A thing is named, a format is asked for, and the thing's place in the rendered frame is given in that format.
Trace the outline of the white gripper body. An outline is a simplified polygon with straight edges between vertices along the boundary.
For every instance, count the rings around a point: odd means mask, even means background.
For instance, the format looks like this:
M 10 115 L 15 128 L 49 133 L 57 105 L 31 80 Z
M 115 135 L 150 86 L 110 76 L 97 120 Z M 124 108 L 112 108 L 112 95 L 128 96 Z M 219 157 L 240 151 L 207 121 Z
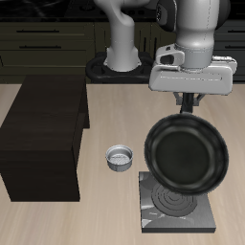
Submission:
M 154 63 L 149 88 L 163 92 L 228 95 L 233 90 L 236 68 L 237 62 L 230 56 L 213 56 L 208 67 L 197 71 Z

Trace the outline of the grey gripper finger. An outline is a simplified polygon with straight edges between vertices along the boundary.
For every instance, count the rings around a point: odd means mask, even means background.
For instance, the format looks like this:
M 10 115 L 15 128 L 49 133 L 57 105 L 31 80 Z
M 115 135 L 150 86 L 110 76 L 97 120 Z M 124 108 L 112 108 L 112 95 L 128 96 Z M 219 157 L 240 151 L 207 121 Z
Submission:
M 205 97 L 205 94 L 198 94 L 197 97 L 193 98 L 193 106 L 199 106 L 201 99 Z
M 173 92 L 173 95 L 174 95 L 174 97 L 176 99 L 176 105 L 182 105 L 182 103 L 183 103 L 183 97 L 181 97 L 179 95 L 179 93 L 177 93 L 177 92 Z

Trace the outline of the black frying pan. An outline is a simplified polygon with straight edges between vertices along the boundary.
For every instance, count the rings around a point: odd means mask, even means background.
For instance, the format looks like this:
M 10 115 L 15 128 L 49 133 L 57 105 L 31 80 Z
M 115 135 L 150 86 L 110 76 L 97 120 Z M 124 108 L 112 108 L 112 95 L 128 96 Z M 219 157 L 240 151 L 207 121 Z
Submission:
M 185 93 L 178 114 L 160 119 L 145 139 L 145 162 L 163 187 L 184 195 L 216 189 L 229 167 L 229 153 L 219 131 L 192 114 L 196 96 Z

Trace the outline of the dark grey stove plate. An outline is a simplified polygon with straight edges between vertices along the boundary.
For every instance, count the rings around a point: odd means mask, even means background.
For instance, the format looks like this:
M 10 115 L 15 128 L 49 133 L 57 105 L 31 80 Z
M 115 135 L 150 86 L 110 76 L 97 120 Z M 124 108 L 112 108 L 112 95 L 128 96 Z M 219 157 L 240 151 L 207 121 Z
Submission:
M 207 194 L 184 196 L 163 188 L 148 171 L 139 172 L 143 233 L 214 233 Z

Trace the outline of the small grey fluted dish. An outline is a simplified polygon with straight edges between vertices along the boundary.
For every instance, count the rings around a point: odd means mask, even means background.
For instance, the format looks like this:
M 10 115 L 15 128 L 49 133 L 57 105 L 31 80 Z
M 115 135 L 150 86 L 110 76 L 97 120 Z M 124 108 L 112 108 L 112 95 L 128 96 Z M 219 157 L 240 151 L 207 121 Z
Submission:
M 123 172 L 132 165 L 133 151 L 126 145 L 113 145 L 107 149 L 105 158 L 110 169 Z

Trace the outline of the dark wooden cabinet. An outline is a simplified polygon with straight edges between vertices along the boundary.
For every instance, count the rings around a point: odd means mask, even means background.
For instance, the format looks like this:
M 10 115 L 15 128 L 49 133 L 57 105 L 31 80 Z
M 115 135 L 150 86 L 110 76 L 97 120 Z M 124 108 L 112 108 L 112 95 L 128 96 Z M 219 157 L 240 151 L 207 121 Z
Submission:
M 27 76 L 0 127 L 0 176 L 12 202 L 77 202 L 83 75 Z

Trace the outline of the dark kitchen cupboards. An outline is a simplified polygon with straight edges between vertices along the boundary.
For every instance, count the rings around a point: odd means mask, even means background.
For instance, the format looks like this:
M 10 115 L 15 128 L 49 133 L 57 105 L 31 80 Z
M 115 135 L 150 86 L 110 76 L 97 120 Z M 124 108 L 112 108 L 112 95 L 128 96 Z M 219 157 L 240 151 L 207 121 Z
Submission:
M 245 81 L 245 0 L 231 0 L 227 22 L 215 34 L 215 56 L 232 56 L 235 82 Z M 156 10 L 127 7 L 135 21 L 135 46 L 153 58 L 174 42 L 156 23 Z M 0 83 L 26 75 L 85 74 L 86 63 L 110 46 L 105 13 L 93 0 L 0 0 Z

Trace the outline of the flat black base plate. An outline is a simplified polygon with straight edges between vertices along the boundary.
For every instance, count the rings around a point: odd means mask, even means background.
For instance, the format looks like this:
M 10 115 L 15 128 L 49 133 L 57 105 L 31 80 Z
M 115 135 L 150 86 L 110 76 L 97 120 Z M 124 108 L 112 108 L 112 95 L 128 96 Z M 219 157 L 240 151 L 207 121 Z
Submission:
M 141 65 L 128 72 L 116 72 L 111 70 L 104 65 L 106 58 L 106 52 L 98 52 L 96 56 L 87 63 L 85 72 L 92 83 L 136 84 L 149 82 L 149 76 L 154 62 L 149 53 L 139 52 Z

